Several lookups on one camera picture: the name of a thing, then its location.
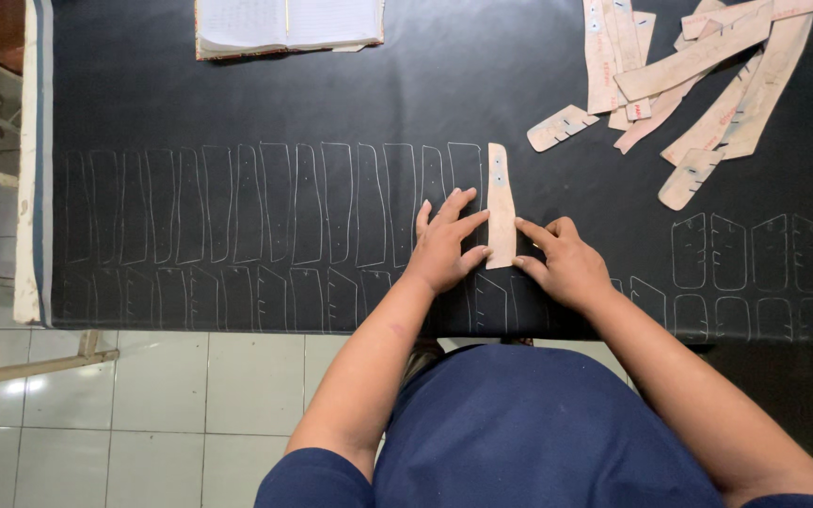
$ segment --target fingers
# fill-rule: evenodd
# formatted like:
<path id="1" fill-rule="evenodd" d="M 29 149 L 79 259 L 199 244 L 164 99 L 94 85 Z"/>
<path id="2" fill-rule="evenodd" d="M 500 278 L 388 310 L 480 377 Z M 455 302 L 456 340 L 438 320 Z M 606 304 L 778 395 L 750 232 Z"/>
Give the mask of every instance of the fingers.
<path id="1" fill-rule="evenodd" d="M 419 238 L 425 229 L 428 228 L 428 214 L 432 213 L 432 203 L 425 200 L 419 207 L 419 214 L 415 216 L 415 237 Z"/>
<path id="2" fill-rule="evenodd" d="M 556 237 L 579 238 L 579 231 L 575 228 L 575 223 L 569 217 L 561 217 L 556 221 L 551 221 L 545 226 L 549 233 Z"/>
<path id="3" fill-rule="evenodd" d="M 490 216 L 491 213 L 489 211 L 482 210 L 481 212 L 476 212 L 475 214 L 469 215 L 469 217 L 463 217 L 458 220 L 454 226 L 460 235 L 460 239 L 469 236 L 469 234 L 475 231 L 483 222 L 488 221 Z"/>
<path id="4" fill-rule="evenodd" d="M 491 256 L 491 252 L 493 251 L 494 250 L 487 245 L 478 245 L 470 248 L 465 254 L 460 256 L 460 266 L 462 267 L 462 271 L 467 274 L 472 269 L 477 267 L 481 260 Z"/>

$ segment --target tiled floor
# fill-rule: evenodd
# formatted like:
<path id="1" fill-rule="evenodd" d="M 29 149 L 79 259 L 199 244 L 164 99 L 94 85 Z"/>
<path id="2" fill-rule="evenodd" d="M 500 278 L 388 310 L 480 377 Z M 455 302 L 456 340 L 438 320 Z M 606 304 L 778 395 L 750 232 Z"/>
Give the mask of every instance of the tiled floor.
<path id="1" fill-rule="evenodd" d="M 15 325 L 10 305 L 0 289 L 0 365 L 74 354 L 76 333 Z M 2 382 L 0 508 L 248 508 L 344 340 L 111 332 L 115 363 Z M 536 345 L 627 379 L 603 343 Z"/>

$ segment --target chalk outline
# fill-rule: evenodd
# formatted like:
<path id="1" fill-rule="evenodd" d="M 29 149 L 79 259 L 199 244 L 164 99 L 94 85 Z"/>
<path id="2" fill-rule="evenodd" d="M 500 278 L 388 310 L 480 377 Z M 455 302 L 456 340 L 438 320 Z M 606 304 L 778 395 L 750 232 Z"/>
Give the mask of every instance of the chalk outline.
<path id="1" fill-rule="evenodd" d="M 138 171 L 138 179 L 140 180 L 140 199 L 143 200 L 143 257 L 135 261 L 124 261 L 124 246 L 125 239 L 125 221 L 127 215 L 124 211 L 125 191 L 128 190 L 128 154 L 136 156 L 136 164 Z M 133 150 L 125 150 L 121 155 L 124 166 L 121 168 L 121 248 L 119 248 L 119 265 L 125 267 L 145 261 L 149 258 L 149 221 L 146 220 L 146 194 L 143 190 L 143 160 L 140 158 L 140 153 Z"/>
<path id="2" fill-rule="evenodd" d="M 381 145 L 381 152 L 385 156 L 385 173 L 388 174 L 388 205 L 390 208 L 390 224 L 391 224 L 391 242 L 394 242 L 394 208 L 390 205 L 391 203 L 391 171 L 390 171 L 390 164 L 388 162 L 388 148 L 386 146 L 409 146 L 409 158 L 413 166 L 413 212 L 410 215 L 410 222 L 409 222 L 409 251 L 410 254 L 413 253 L 413 249 L 415 248 L 415 152 L 413 151 L 412 144 L 409 143 L 385 143 Z M 405 267 L 409 262 L 407 259 L 404 263 L 398 264 L 398 249 L 396 245 L 394 247 L 394 268 L 399 269 L 400 267 Z"/>
<path id="3" fill-rule="evenodd" d="M 788 328 L 789 329 L 789 336 L 786 337 L 784 335 L 783 337 L 787 338 L 790 342 L 794 341 L 793 336 L 795 335 L 795 332 L 794 332 L 793 322 L 792 322 L 792 305 L 789 303 L 789 301 L 786 298 L 780 298 L 779 296 L 767 296 L 766 298 L 762 298 L 762 299 L 758 300 L 758 303 L 755 305 L 754 314 L 755 314 L 755 321 L 757 321 L 757 323 L 758 323 L 758 338 L 759 339 L 763 338 L 762 335 L 761 335 L 761 303 L 766 302 L 766 301 L 770 301 L 770 300 L 779 300 L 779 301 L 783 302 L 784 304 L 786 304 L 786 310 L 787 310 L 787 313 L 789 314 L 789 324 L 788 325 L 783 325 L 783 328 Z"/>
<path id="4" fill-rule="evenodd" d="M 249 330 L 251 332 L 255 332 L 254 328 L 254 321 L 253 321 L 253 279 L 249 276 L 249 268 L 247 267 L 225 267 L 221 269 L 221 290 L 224 292 L 225 296 L 225 330 L 230 330 L 231 328 L 228 327 L 228 282 L 225 280 L 225 271 L 232 270 L 236 272 L 237 270 L 243 270 L 247 272 L 247 285 L 249 286 Z"/>
<path id="5" fill-rule="evenodd" d="M 196 260 L 186 260 L 181 261 L 181 236 L 183 233 L 183 228 L 181 227 L 181 195 L 183 192 L 183 153 L 184 150 L 189 150 L 190 153 L 193 154 L 193 170 L 194 174 L 196 175 L 196 191 L 199 197 L 199 214 L 202 217 L 202 233 L 201 238 L 199 239 L 199 257 Z M 180 184 L 178 185 L 178 246 L 175 248 L 175 265 L 186 265 L 187 263 L 195 263 L 197 261 L 203 260 L 206 257 L 206 223 L 208 219 L 206 218 L 206 210 L 202 203 L 202 186 L 199 185 L 199 158 L 196 156 L 196 150 L 193 148 L 188 148 L 186 146 L 182 146 L 181 150 L 178 153 L 178 180 Z"/>
<path id="6" fill-rule="evenodd" d="M 800 216 L 798 214 L 792 214 L 792 264 L 795 265 L 795 271 L 796 271 L 796 289 L 798 289 L 802 293 L 813 294 L 813 291 L 809 291 L 807 289 L 804 289 L 804 288 L 802 288 L 802 286 L 800 286 L 798 284 L 798 267 L 804 268 L 804 265 L 799 265 L 798 264 L 798 258 L 800 256 L 802 256 L 802 254 L 798 252 L 798 246 L 796 245 L 796 235 L 801 234 L 801 232 L 797 228 L 797 221 L 799 219 L 807 222 L 810 225 L 813 225 L 813 221 L 810 221 L 810 220 L 808 220 L 808 219 L 806 219 L 806 218 L 804 218 L 804 217 L 802 217 L 802 216 Z"/>
<path id="7" fill-rule="evenodd" d="M 678 335 L 679 334 L 679 315 L 678 315 L 678 312 L 677 312 L 677 310 L 678 310 L 678 302 L 679 302 L 680 298 L 683 298 L 683 297 L 686 297 L 686 296 L 695 296 L 699 300 L 701 300 L 701 308 L 705 312 L 705 315 L 704 315 L 705 319 L 700 319 L 699 322 L 705 324 L 705 331 L 699 332 L 699 333 L 702 333 L 705 336 L 705 340 L 701 341 L 701 343 L 705 343 L 705 342 L 707 342 L 708 337 L 710 337 L 710 326 L 707 324 L 707 304 L 705 303 L 705 297 L 702 296 L 701 294 L 694 294 L 694 293 L 678 294 L 676 297 L 673 298 L 673 336 L 676 337 L 676 338 L 679 338 L 679 335 Z"/>
<path id="8" fill-rule="evenodd" d="M 701 284 L 698 286 L 681 286 L 679 282 L 677 282 L 677 253 L 676 253 L 676 246 L 673 241 L 674 233 L 677 230 L 677 226 L 681 226 L 683 224 L 692 221 L 696 217 L 701 217 L 701 232 L 702 232 L 702 244 L 701 250 L 697 250 L 695 253 L 701 253 L 701 261 L 695 261 L 695 264 L 701 263 Z M 707 280 L 707 220 L 705 217 L 705 213 L 702 212 L 701 214 L 694 214 L 693 216 L 689 217 L 688 219 L 683 220 L 683 222 L 674 222 L 673 226 L 670 227 L 670 255 L 671 255 L 671 262 L 673 263 L 673 284 L 680 289 L 698 289 L 700 287 L 705 286 L 705 282 Z"/>
<path id="9" fill-rule="evenodd" d="M 249 148 L 253 152 L 253 180 L 255 181 L 255 196 L 256 199 L 259 200 L 259 253 L 256 255 L 255 258 L 251 258 L 248 260 L 238 260 L 237 258 L 237 251 L 238 251 L 238 244 L 240 242 L 240 213 L 239 213 L 239 205 L 240 205 L 240 149 Z M 255 163 L 255 148 L 250 146 L 249 144 L 238 144 L 238 171 L 237 171 L 237 184 L 234 185 L 234 256 L 233 256 L 233 263 L 248 263 L 250 261 L 258 261 L 262 259 L 262 232 L 265 229 L 265 214 L 262 206 L 262 186 L 259 185 L 259 172 L 256 168 Z"/>
<path id="10" fill-rule="evenodd" d="M 740 302 L 742 302 L 744 304 L 744 306 L 745 306 L 745 317 L 747 318 L 747 321 L 748 321 L 748 323 L 747 323 L 748 324 L 748 336 L 745 338 L 745 341 L 750 341 L 751 340 L 751 309 L 749 309 L 748 301 L 746 301 L 744 298 L 741 298 L 739 296 L 721 296 L 721 297 L 717 298 L 717 300 L 714 302 L 715 335 L 717 336 L 717 338 L 719 339 L 720 337 L 723 337 L 724 335 L 726 335 L 726 333 L 720 333 L 720 326 L 725 325 L 725 323 L 720 322 L 720 312 L 717 310 L 719 308 L 719 305 L 720 305 L 720 300 L 739 300 Z"/>
<path id="11" fill-rule="evenodd" d="M 633 304 L 635 304 L 635 296 L 639 296 L 638 292 L 635 290 L 635 287 L 633 286 L 633 283 L 632 283 L 633 279 L 638 280 L 638 282 L 643 283 L 644 285 L 650 287 L 651 289 L 654 289 L 658 293 L 661 293 L 661 296 L 664 297 L 664 330 L 666 330 L 667 329 L 667 293 L 664 293 L 660 289 L 657 289 L 656 287 L 652 286 L 651 284 L 645 282 L 644 280 L 642 280 L 642 279 L 640 279 L 640 278 L 638 278 L 636 276 L 632 276 L 632 277 L 630 277 L 630 301 Z"/>
<path id="12" fill-rule="evenodd" d="M 714 218 L 720 219 L 721 221 L 726 221 L 728 225 L 731 224 L 733 226 L 737 226 L 742 230 L 742 285 L 739 287 L 731 287 L 727 289 L 717 285 L 717 266 L 720 265 L 720 263 L 717 261 L 717 256 L 720 256 L 721 254 L 717 251 L 717 247 L 714 245 L 714 233 L 719 233 L 720 231 L 714 227 Z M 748 284 L 748 237 L 745 226 L 730 221 L 729 219 L 725 219 L 720 215 L 711 214 L 711 248 L 713 249 L 711 252 L 711 279 L 714 282 L 714 287 L 720 291 L 739 291 L 740 289 L 745 289 L 745 285 Z"/>
<path id="13" fill-rule="evenodd" d="M 362 180 L 361 175 L 360 178 L 356 179 L 356 268 L 362 269 L 365 267 L 374 267 L 376 265 L 384 264 L 384 262 L 388 259 L 388 228 L 385 227 L 385 198 L 384 194 L 381 193 L 381 181 L 378 179 L 378 152 L 375 151 L 375 146 L 371 144 L 364 144 L 364 143 L 357 143 L 356 149 L 356 167 L 357 169 L 360 168 L 359 165 L 359 147 L 360 146 L 368 146 L 372 149 L 372 156 L 375 157 L 375 183 L 378 185 L 378 201 L 381 202 L 381 224 L 382 224 L 382 238 L 384 242 L 382 243 L 381 249 L 381 260 L 375 263 L 367 263 L 365 265 L 361 265 L 359 263 L 359 184 Z"/>
<path id="14" fill-rule="evenodd" d="M 347 159 L 350 163 L 350 176 L 351 176 L 351 200 L 350 200 L 350 207 L 347 209 L 347 241 L 344 244 L 344 247 L 347 249 L 347 253 L 344 254 L 343 260 L 334 260 L 334 249 L 332 248 L 332 219 L 329 213 L 329 206 L 328 206 L 328 163 L 325 161 L 325 144 L 335 144 L 338 146 L 347 146 Z M 351 152 L 351 146 L 346 143 L 325 143 L 324 141 L 320 142 L 322 148 L 322 170 L 325 172 L 325 222 L 328 223 L 328 260 L 331 264 L 336 265 L 338 263 L 342 263 L 347 260 L 350 256 L 350 221 L 353 215 L 353 153 Z"/>
<path id="15" fill-rule="evenodd" d="M 296 262 L 296 226 L 297 226 L 297 224 L 296 224 L 296 217 L 297 217 L 296 196 L 297 196 L 297 191 L 300 188 L 300 146 L 306 146 L 307 148 L 309 148 L 309 151 L 312 153 L 312 181 L 315 182 L 315 202 L 318 203 L 318 205 L 319 205 L 319 257 L 316 258 L 315 260 L 300 261 L 298 263 L 298 262 Z M 309 144 L 297 143 L 296 147 L 295 147 L 295 153 L 296 153 L 296 171 L 294 173 L 294 175 L 295 175 L 295 179 L 294 179 L 294 248 L 291 248 L 291 266 L 304 265 L 306 263 L 314 263 L 316 261 L 321 261 L 322 260 L 322 241 L 323 241 L 322 231 L 325 229 L 324 224 L 322 224 L 322 197 L 319 196 L 319 179 L 315 174 L 315 150 L 313 150 L 312 147 Z"/>
<path id="16" fill-rule="evenodd" d="M 268 145 L 284 146 L 285 154 L 287 154 L 287 224 L 285 224 L 285 253 L 280 258 L 275 257 L 275 242 L 272 241 L 272 217 L 269 214 L 268 206 L 268 169 L 265 166 L 265 154 L 262 152 L 262 147 Z M 259 158 L 262 159 L 262 172 L 265 174 L 265 222 L 268 223 L 268 260 L 271 262 L 283 260 L 287 256 L 287 248 L 290 245 L 290 239 L 287 238 L 287 230 L 291 225 L 290 209 L 291 209 L 291 151 L 287 143 L 263 143 L 259 142 Z"/>
<path id="17" fill-rule="evenodd" d="M 159 242 L 155 240 L 155 215 L 152 213 L 152 166 L 149 163 L 150 152 L 168 152 L 168 156 L 172 159 L 172 212 L 168 220 L 168 256 L 164 260 L 159 260 L 158 246 Z M 177 182 L 175 181 L 175 152 L 168 148 L 153 148 L 152 150 L 144 150 L 143 156 L 146 159 L 146 179 L 149 181 L 149 219 L 152 222 L 152 260 L 156 265 L 164 263 L 172 259 L 172 239 L 175 235 L 175 206 L 177 194 Z"/>
<path id="18" fill-rule="evenodd" d="M 162 295 L 162 278 L 159 276 L 163 272 L 178 272 L 181 274 L 181 286 L 183 286 L 183 329 L 189 330 L 190 328 L 187 325 L 187 307 L 190 306 L 190 303 L 187 301 L 187 278 L 183 275 L 183 269 L 170 269 L 167 267 L 160 267 L 155 271 L 155 282 L 156 285 L 159 287 L 159 328 L 162 330 L 165 329 L 164 323 L 164 314 L 165 314 L 165 300 Z"/>
<path id="19" fill-rule="evenodd" d="M 68 251 L 72 245 L 70 241 L 71 238 L 71 216 L 73 215 L 72 210 L 70 210 L 70 201 L 71 199 L 71 159 L 69 156 L 71 154 L 77 154 L 80 157 L 80 179 L 83 183 L 83 199 L 87 202 L 87 223 L 89 226 L 89 245 L 88 245 L 88 254 L 85 258 L 78 258 L 76 260 L 68 260 Z M 93 161 L 90 159 L 90 170 L 92 171 L 92 164 Z M 70 152 L 65 153 L 65 264 L 70 265 L 71 263 L 78 263 L 80 261 L 86 261 L 93 257 L 93 204 L 89 201 L 89 190 L 87 189 L 87 172 L 84 171 L 84 161 L 83 161 L 83 153 L 77 150 L 72 150 Z"/>
<path id="20" fill-rule="evenodd" d="M 353 326 L 354 326 L 354 330 L 355 330 L 356 326 L 359 326 L 359 314 L 358 314 L 358 312 L 359 312 L 359 285 L 356 282 L 353 282 L 349 277 L 345 276 L 343 273 L 338 272 L 337 270 L 329 267 L 328 268 L 328 284 L 326 286 L 328 288 L 328 306 L 327 306 L 327 309 L 328 309 L 328 331 L 329 331 L 329 333 L 337 332 L 337 330 L 332 329 L 332 318 L 337 318 L 337 316 L 332 315 L 332 307 L 334 307 L 335 309 L 338 308 L 338 306 L 335 306 L 335 305 L 332 304 L 332 287 L 333 286 L 337 287 L 334 284 L 332 284 L 332 272 L 336 273 L 338 275 L 338 277 L 341 277 L 341 278 L 345 279 L 347 282 L 350 282 L 351 284 L 353 284 L 353 287 L 356 289 L 353 292 Z"/>
<path id="21" fill-rule="evenodd" d="M 283 319 L 283 321 L 284 321 L 284 324 L 285 324 L 285 333 L 288 333 L 288 332 L 290 332 L 290 330 L 287 328 L 287 279 L 281 277 L 277 273 L 273 272 L 272 270 L 267 269 L 266 267 L 264 267 L 262 265 L 258 265 L 256 267 L 256 271 L 255 271 L 255 280 L 256 280 L 256 283 L 255 283 L 255 297 L 256 297 L 255 310 L 256 310 L 256 315 L 258 317 L 258 321 L 259 321 L 259 331 L 264 332 L 264 330 L 262 328 L 262 315 L 266 314 L 265 311 L 262 310 L 262 306 L 260 306 L 260 304 L 265 304 L 266 303 L 265 300 L 262 299 L 262 285 L 261 284 L 264 283 L 265 280 L 262 279 L 262 274 L 261 274 L 260 270 L 265 270 L 266 272 L 274 275 L 276 278 L 280 279 L 281 282 L 283 282 L 284 285 L 285 285 L 285 291 L 284 291 L 284 294 L 281 297 L 281 303 L 282 303 L 282 306 L 284 307 L 284 316 L 283 316 L 284 319 Z"/>
<path id="22" fill-rule="evenodd" d="M 294 270 L 299 271 L 313 271 L 315 272 L 315 282 L 319 285 L 319 300 L 321 300 L 321 304 L 319 306 L 319 320 L 322 322 L 320 330 L 301 330 L 298 328 L 298 324 L 296 321 L 296 284 L 294 284 Z M 291 280 L 291 293 L 294 295 L 294 331 L 295 332 L 304 332 L 304 333 L 325 333 L 325 313 L 321 311 L 321 309 L 325 308 L 325 298 L 322 295 L 322 276 L 319 274 L 318 269 L 290 269 L 287 272 L 287 276 Z"/>
<path id="23" fill-rule="evenodd" d="M 755 255 L 754 249 L 754 231 L 762 227 L 764 224 L 776 221 L 780 217 L 783 217 L 783 248 L 785 250 L 783 252 L 783 267 L 785 272 L 783 277 L 783 287 L 779 289 L 764 289 L 763 287 L 758 286 L 758 272 L 755 269 L 755 260 L 758 257 Z M 757 226 L 752 226 L 750 232 L 751 232 L 751 282 L 754 283 L 754 286 L 757 287 L 759 291 L 763 291 L 765 293 L 774 293 L 776 291 L 783 291 L 784 289 L 789 287 L 789 221 L 786 217 L 786 214 L 777 215 L 776 217 L 768 219 L 767 221 L 764 221 L 758 224 Z"/>

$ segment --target open notebook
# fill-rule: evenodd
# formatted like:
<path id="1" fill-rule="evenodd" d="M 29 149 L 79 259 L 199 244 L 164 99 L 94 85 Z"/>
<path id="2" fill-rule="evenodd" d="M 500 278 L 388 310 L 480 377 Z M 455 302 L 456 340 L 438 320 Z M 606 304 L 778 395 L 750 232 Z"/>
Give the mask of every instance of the open notebook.
<path id="1" fill-rule="evenodd" d="M 384 41 L 384 0 L 196 0 L 196 59 Z"/>

